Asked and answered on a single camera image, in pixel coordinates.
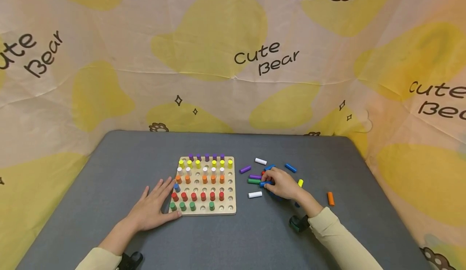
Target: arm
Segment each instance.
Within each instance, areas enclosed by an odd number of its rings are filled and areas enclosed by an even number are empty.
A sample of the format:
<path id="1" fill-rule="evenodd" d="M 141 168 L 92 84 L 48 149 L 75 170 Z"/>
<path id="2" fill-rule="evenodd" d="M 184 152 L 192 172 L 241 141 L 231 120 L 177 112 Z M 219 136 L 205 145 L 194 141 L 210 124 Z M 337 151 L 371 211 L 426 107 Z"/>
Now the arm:
<path id="1" fill-rule="evenodd" d="M 179 211 L 169 214 L 162 214 L 160 211 L 163 201 L 173 190 L 174 185 L 175 180 L 169 177 L 165 182 L 160 179 L 151 193 L 148 193 L 149 187 L 146 186 L 128 216 L 116 224 L 98 248 L 93 248 L 89 252 L 76 270 L 115 270 L 120 264 L 126 246 L 136 233 L 179 218 L 181 216 Z"/>
<path id="2" fill-rule="evenodd" d="M 309 217 L 312 232 L 333 255 L 341 269 L 382 269 L 367 249 L 340 223 L 337 216 L 329 208 L 323 208 L 289 174 L 272 168 L 265 172 L 263 181 L 272 179 L 275 185 L 266 184 L 265 188 L 278 196 L 292 199 L 303 207 Z"/>

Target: fabric backdrop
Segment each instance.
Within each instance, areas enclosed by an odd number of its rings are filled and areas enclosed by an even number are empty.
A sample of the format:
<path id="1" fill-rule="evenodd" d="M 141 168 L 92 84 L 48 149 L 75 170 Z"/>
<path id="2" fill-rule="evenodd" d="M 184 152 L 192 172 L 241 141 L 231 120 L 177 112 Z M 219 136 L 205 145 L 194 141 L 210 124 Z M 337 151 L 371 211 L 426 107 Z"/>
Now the fabric backdrop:
<path id="1" fill-rule="evenodd" d="M 0 269 L 115 129 L 347 136 L 466 269 L 465 3 L 0 0 Z"/>

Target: black clip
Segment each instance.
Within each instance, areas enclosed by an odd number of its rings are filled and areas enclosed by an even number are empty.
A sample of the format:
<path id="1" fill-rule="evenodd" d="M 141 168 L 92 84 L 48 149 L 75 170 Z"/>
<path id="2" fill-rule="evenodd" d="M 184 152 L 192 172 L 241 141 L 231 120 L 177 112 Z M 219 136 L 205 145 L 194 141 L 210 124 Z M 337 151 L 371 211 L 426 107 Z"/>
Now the black clip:
<path id="1" fill-rule="evenodd" d="M 297 215 L 293 215 L 290 218 L 290 226 L 292 229 L 294 229 L 297 233 L 302 233 L 303 231 L 307 230 L 309 228 L 309 222 L 307 221 L 309 217 L 307 215 L 304 215 L 303 218 L 298 218 Z"/>
<path id="2" fill-rule="evenodd" d="M 119 270 L 136 270 L 143 261 L 143 254 L 134 252 L 131 257 L 123 253 L 121 262 L 118 265 Z"/>

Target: red peg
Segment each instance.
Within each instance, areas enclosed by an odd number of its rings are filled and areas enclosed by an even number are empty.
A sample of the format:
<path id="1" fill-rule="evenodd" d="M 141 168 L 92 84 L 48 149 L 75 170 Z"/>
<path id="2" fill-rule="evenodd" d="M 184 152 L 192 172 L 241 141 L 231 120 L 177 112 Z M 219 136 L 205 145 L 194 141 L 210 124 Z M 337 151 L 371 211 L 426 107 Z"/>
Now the red peg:
<path id="1" fill-rule="evenodd" d="M 178 201 L 178 194 L 176 194 L 176 192 L 173 192 L 173 193 L 172 193 L 172 199 L 173 199 L 174 201 Z"/>

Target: green peg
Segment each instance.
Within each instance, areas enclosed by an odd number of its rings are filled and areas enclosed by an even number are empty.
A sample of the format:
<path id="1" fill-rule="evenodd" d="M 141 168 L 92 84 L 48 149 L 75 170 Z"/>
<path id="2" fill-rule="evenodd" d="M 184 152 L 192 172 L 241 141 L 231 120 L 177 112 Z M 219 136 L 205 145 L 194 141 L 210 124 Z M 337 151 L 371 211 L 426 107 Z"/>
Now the green peg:
<path id="1" fill-rule="evenodd" d="M 259 179 L 251 179 L 251 178 L 249 178 L 249 179 L 248 179 L 248 183 L 249 183 L 249 184 L 260 184 L 261 181 L 260 181 Z"/>

